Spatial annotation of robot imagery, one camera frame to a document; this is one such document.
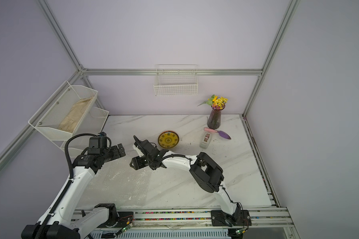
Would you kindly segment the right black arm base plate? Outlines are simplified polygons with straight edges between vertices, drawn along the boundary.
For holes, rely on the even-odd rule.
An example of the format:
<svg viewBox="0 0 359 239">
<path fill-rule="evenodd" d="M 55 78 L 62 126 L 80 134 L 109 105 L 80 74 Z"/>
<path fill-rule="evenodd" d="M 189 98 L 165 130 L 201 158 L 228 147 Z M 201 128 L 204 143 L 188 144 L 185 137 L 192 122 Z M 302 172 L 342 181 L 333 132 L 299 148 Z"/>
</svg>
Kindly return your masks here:
<svg viewBox="0 0 359 239">
<path fill-rule="evenodd" d="M 248 210 L 238 210 L 229 215 L 221 210 L 213 210 L 211 214 L 211 223 L 214 227 L 226 226 L 226 227 L 237 227 L 237 226 L 251 226 L 251 216 Z"/>
</svg>

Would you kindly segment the yellow patterned dinner plate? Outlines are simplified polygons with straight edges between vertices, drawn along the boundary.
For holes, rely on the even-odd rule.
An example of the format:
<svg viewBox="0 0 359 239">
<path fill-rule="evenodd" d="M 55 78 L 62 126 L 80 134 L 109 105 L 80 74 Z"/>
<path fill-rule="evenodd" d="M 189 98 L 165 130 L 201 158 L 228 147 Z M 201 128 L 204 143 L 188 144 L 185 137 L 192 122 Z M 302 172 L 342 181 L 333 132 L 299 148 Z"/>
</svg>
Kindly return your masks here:
<svg viewBox="0 0 359 239">
<path fill-rule="evenodd" d="M 165 149 L 174 148 L 180 141 L 178 134 L 174 131 L 162 132 L 158 137 L 158 144 Z"/>
</svg>

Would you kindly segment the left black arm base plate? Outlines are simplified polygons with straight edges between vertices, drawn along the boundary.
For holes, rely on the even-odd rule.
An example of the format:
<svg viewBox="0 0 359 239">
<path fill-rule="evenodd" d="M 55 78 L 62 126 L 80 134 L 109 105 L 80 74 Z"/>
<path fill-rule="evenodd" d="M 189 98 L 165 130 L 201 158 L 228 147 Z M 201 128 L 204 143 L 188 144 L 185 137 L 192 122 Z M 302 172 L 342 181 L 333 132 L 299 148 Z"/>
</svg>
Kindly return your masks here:
<svg viewBox="0 0 359 239">
<path fill-rule="evenodd" d="M 123 228 L 131 223 L 134 219 L 134 213 L 131 211 L 117 212 L 117 218 L 111 219 L 104 224 L 106 228 Z"/>
</svg>

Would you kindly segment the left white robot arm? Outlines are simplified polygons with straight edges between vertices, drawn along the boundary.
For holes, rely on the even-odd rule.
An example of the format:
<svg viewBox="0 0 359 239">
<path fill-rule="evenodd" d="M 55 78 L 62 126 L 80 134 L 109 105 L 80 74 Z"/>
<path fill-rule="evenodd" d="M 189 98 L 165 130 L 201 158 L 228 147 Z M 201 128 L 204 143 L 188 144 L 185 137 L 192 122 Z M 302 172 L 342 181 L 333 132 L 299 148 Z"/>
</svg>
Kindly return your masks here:
<svg viewBox="0 0 359 239">
<path fill-rule="evenodd" d="M 126 155 L 122 144 L 111 145 L 106 136 L 90 134 L 89 146 L 74 161 L 70 159 L 68 146 L 65 156 L 69 177 L 49 209 L 34 225 L 27 225 L 21 233 L 23 239 L 83 239 L 99 226 L 114 227 L 120 217 L 116 206 L 103 203 L 95 206 L 77 222 L 71 220 L 76 206 L 96 173 L 110 161 Z"/>
</svg>

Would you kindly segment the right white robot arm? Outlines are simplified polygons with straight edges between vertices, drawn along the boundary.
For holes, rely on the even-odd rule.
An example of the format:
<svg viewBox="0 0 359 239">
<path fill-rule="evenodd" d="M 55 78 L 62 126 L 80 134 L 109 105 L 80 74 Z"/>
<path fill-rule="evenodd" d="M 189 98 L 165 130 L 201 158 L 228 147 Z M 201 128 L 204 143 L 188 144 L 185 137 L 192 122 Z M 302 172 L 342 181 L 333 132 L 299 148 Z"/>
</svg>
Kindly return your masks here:
<svg viewBox="0 0 359 239">
<path fill-rule="evenodd" d="M 136 136 L 133 138 L 133 149 L 138 156 L 132 158 L 131 168 L 174 168 L 189 172 L 202 190 L 215 197 L 224 213 L 223 223 L 229 227 L 238 225 L 242 219 L 242 206 L 231 200 L 224 183 L 223 169 L 208 154 L 201 152 L 198 155 L 184 155 L 168 149 L 159 150 L 148 140 L 141 141 Z"/>
</svg>

